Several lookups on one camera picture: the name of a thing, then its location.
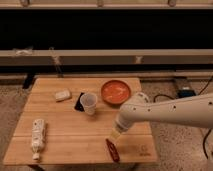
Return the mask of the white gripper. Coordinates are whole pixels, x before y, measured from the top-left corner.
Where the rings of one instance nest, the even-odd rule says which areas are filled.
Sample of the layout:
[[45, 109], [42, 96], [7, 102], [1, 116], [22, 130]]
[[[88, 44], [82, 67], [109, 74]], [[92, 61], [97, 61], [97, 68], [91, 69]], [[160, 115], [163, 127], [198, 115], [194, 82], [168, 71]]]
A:
[[113, 129], [110, 133], [111, 139], [117, 139], [121, 133], [127, 132], [131, 127], [133, 123], [129, 122], [123, 118], [117, 117], [115, 120], [115, 129]]

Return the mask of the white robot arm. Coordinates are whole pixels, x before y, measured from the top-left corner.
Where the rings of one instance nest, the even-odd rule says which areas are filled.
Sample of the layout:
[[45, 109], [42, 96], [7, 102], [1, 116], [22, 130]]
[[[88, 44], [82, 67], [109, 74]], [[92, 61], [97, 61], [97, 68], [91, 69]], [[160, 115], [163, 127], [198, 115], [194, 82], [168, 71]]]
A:
[[213, 93], [151, 103], [137, 92], [120, 106], [110, 138], [116, 140], [136, 122], [145, 121], [212, 129]]

